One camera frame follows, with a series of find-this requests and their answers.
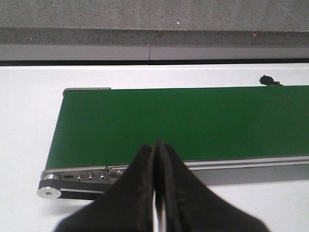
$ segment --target screw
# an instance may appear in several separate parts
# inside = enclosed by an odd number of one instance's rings
[[[122,170],[117,170],[117,175],[122,175],[122,173],[124,173],[124,171],[122,171]]]
[[[101,180],[105,180],[105,179],[106,179],[106,176],[105,176],[105,174],[104,174],[104,173],[101,173],[101,175],[100,175],[100,179],[101,179]]]

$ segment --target black cable connector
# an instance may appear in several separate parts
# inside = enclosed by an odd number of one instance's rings
[[[262,76],[260,78],[260,83],[266,86],[283,86],[280,81],[274,81],[271,76]]]

